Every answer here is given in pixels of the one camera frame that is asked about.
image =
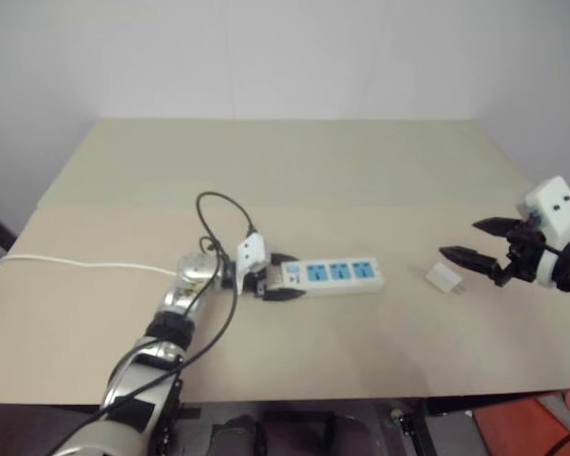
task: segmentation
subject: electrical socket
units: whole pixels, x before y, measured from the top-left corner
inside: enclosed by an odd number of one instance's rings
[[[322,264],[310,264],[306,267],[308,279],[311,282],[322,282],[327,280],[327,268]]]
[[[333,280],[348,280],[351,278],[351,268],[347,263],[332,263],[330,274]]]
[[[352,264],[354,276],[357,278],[372,278],[375,276],[371,264],[367,261],[355,262]]]
[[[267,268],[265,285],[267,291],[299,290],[306,296],[351,295],[379,293],[384,278],[376,258],[311,259]]]

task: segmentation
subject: metallic robot arm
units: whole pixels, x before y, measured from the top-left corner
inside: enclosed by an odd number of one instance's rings
[[[570,292],[570,188],[561,177],[547,180],[525,196],[518,206],[522,219],[486,218],[473,224],[509,242],[510,263],[466,247],[442,247],[454,263],[488,276],[502,287],[511,278],[535,279],[543,287],[557,286]]]
[[[102,409],[157,379],[184,359],[199,316],[204,289],[223,278],[217,256],[193,254],[178,265],[178,274],[157,309],[137,350],[112,372]],[[55,456],[145,456],[166,454],[171,427],[180,407],[178,375],[138,394],[72,435]]]

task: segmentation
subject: black cable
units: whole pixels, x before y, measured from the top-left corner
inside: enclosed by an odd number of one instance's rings
[[[112,381],[112,377],[114,376],[114,374],[121,368],[121,366],[129,358],[131,358],[132,356],[135,356],[136,354],[141,352],[143,349],[146,349],[146,348],[150,347],[151,345],[160,344],[160,343],[165,342],[167,340],[169,340],[169,336],[157,337],[156,339],[149,340],[147,342],[144,342],[140,345],[133,347],[131,350],[129,350],[127,353],[125,353],[123,356],[121,356],[121,359],[119,360],[119,362],[116,364],[116,366],[114,366],[114,369],[112,370],[112,372],[110,373],[110,376],[108,377],[110,379],[110,381]]]
[[[207,251],[205,250],[204,245],[202,245],[202,243],[203,243],[205,240],[208,240],[209,242],[211,242],[211,243],[207,246],[207,250],[209,250],[209,251],[216,250],[216,248],[213,246],[213,241],[211,240],[210,237],[208,237],[208,236],[201,236],[201,237],[199,238],[199,248],[200,248],[200,251],[201,251],[201,252],[203,252],[204,254],[207,253]]]
[[[207,235],[209,235],[209,238],[213,242],[218,243],[217,245],[214,244],[215,248],[219,247],[218,238],[216,237],[214,232],[211,230],[211,228],[209,228],[209,225],[207,224],[207,220],[205,220],[205,217],[202,214],[202,210],[200,209],[200,201],[204,197],[217,197],[217,198],[222,198],[223,200],[227,200],[228,202],[233,204],[243,214],[243,216],[247,219],[247,225],[248,225],[247,236],[251,235],[252,233],[254,233],[256,231],[256,227],[254,226],[254,223],[251,221],[251,217],[249,217],[249,214],[247,214],[247,211],[243,208],[243,206],[238,204],[232,198],[227,197],[226,195],[219,193],[219,192],[202,192],[197,196],[197,204],[196,204],[197,205],[197,214],[199,215],[200,223],[202,224],[202,227],[207,232]]]
[[[202,288],[200,289],[200,291],[197,293],[196,296],[194,296],[194,298],[192,299],[192,302],[190,303],[190,305],[188,307],[186,307],[186,310],[183,311],[183,314],[181,315],[183,318],[185,318],[186,316],[188,316],[188,314],[190,313],[190,310],[194,307],[194,305],[197,303],[197,301],[200,299],[200,297],[202,296],[203,293],[205,293],[205,290],[207,290],[209,288],[209,286],[214,282],[214,280],[216,279],[216,277],[218,276],[219,273],[219,266],[221,265],[220,263],[220,256],[217,256],[216,258],[216,269],[213,272],[213,274],[211,275],[211,278],[202,286]]]
[[[559,440],[556,444],[551,446],[551,449],[544,453],[544,456],[554,456],[558,451],[560,451],[568,442],[570,442],[570,433]]]

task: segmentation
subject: white wall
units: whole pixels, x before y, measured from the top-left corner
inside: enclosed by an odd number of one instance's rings
[[[0,218],[102,116],[481,116],[530,176],[570,175],[562,61],[570,0],[0,0]]]
[[[570,2],[543,3],[505,30],[506,72],[478,118],[531,180],[562,174],[570,185]]]

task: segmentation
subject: beige tabletop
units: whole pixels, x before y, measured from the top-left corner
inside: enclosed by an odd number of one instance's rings
[[[258,136],[271,132],[254,142],[254,124]],[[218,160],[231,153],[216,139],[226,130],[246,138],[246,148],[233,146],[252,171],[240,179],[224,170],[241,170],[237,161]],[[216,149],[200,148],[186,135],[192,131],[202,132],[195,138],[213,138],[206,141]],[[271,135],[278,159],[257,149]],[[341,140],[337,145],[333,136]],[[323,138],[324,145],[312,149],[309,137]],[[284,141],[292,151],[314,150],[314,156],[291,154],[295,161],[306,157],[313,173],[303,168],[296,174],[282,159]],[[151,144],[154,152],[143,152]],[[363,158],[366,146],[372,160]],[[331,147],[340,152],[326,165]],[[255,155],[262,155],[261,165],[249,164]],[[211,163],[213,178],[203,169]],[[253,172],[271,163],[280,171],[272,172],[274,187],[264,173]],[[329,179],[332,169],[343,177],[347,168],[348,193]],[[176,180],[175,169],[190,179]],[[162,190],[161,170],[168,182]],[[292,173],[293,179],[284,179]],[[302,258],[377,257],[386,285],[380,294],[284,303],[245,296],[224,338],[185,373],[185,401],[570,388],[570,295],[522,282],[499,289],[460,270],[460,294],[442,294],[423,279],[440,259],[441,245],[468,245],[503,257],[505,243],[469,225],[492,215],[514,216],[515,200],[527,186],[471,123],[102,121],[47,192],[12,252],[175,268],[202,235],[191,207],[196,192],[223,190],[245,204],[278,251]],[[374,194],[386,190],[396,195]],[[287,191],[290,199],[283,195]],[[341,200],[334,203],[330,195]],[[244,231],[240,215],[217,205],[207,212],[224,245],[234,249]],[[169,281],[142,271],[5,263],[0,402],[99,402],[111,368],[143,332]],[[219,328],[228,305],[226,292],[207,299],[191,352]]]

